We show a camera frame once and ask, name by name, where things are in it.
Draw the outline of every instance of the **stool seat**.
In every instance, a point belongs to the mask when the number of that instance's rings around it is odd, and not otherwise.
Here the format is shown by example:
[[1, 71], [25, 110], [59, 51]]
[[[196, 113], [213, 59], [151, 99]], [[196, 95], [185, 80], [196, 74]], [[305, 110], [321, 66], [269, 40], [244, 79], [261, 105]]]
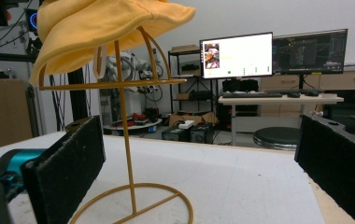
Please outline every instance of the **stool seat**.
[[270, 127], [256, 131], [253, 141], [262, 147], [295, 150], [300, 141], [300, 129], [290, 127]]

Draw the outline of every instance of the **hat strap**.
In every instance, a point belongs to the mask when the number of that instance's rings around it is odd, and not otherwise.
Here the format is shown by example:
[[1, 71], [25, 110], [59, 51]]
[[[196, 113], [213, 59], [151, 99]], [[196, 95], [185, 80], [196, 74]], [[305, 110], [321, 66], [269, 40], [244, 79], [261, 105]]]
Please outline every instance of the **hat strap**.
[[93, 74], [97, 79], [100, 79], [105, 76], [106, 60], [107, 60], [106, 53], [107, 53], [106, 45], [102, 45], [101, 47], [96, 48], [95, 53], [93, 54], [92, 70], [93, 70]]

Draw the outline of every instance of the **power strip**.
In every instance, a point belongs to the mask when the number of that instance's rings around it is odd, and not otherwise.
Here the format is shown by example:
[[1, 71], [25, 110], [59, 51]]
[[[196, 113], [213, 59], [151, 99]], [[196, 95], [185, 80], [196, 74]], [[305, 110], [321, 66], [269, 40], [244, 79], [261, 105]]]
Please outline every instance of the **power strip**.
[[185, 120], [184, 123], [179, 124], [179, 129], [189, 129], [192, 125], [194, 125], [194, 120]]

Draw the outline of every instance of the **white screen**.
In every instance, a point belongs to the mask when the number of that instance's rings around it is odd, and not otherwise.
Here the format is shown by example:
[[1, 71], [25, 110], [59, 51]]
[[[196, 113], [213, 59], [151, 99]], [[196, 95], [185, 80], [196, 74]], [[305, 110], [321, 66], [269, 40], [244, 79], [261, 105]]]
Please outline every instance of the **white screen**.
[[272, 33], [200, 41], [203, 78], [272, 75]]

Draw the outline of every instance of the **black foam block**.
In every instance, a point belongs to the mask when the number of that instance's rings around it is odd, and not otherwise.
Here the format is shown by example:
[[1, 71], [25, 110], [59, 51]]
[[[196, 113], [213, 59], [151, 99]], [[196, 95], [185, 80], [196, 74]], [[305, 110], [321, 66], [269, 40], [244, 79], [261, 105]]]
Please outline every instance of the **black foam block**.
[[295, 160], [355, 219], [355, 136], [344, 125], [303, 116]]
[[67, 223], [105, 161], [99, 117], [69, 125], [40, 157], [21, 166], [37, 223]]

